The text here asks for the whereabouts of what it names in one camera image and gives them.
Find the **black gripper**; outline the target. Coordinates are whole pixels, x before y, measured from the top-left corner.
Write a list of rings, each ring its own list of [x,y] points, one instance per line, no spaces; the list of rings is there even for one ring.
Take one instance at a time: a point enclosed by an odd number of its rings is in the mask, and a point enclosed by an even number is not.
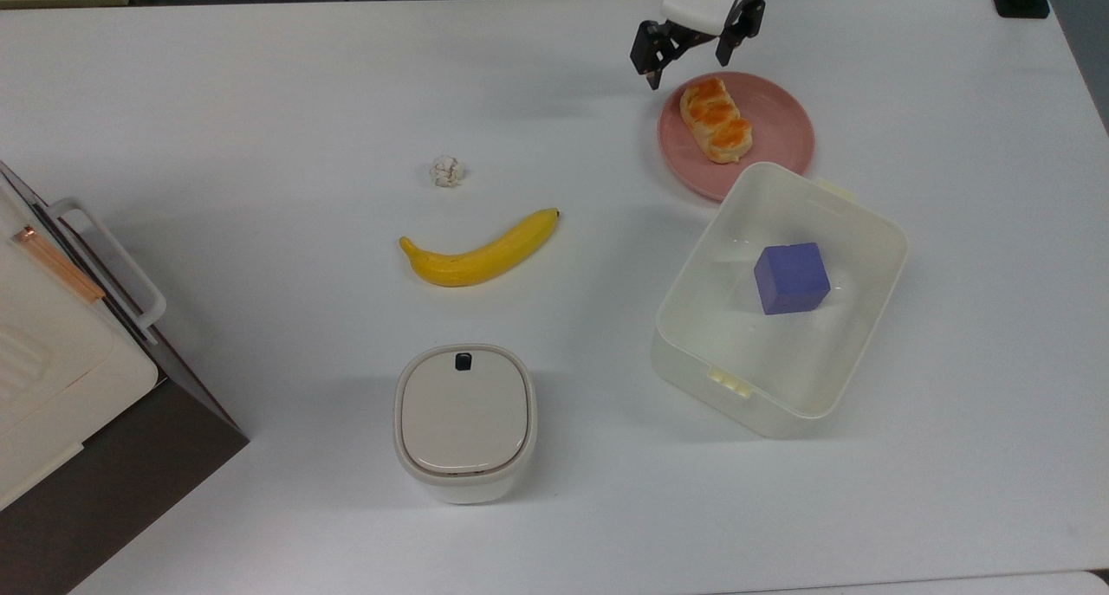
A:
[[[665,20],[664,23],[642,20],[630,51],[632,65],[635,66],[638,74],[645,78],[651,90],[658,90],[665,68],[676,61],[685,50],[715,42],[718,39],[718,63],[728,66],[733,51],[745,39],[759,35],[765,7],[765,0],[737,0],[720,35],[692,29],[673,20]]]

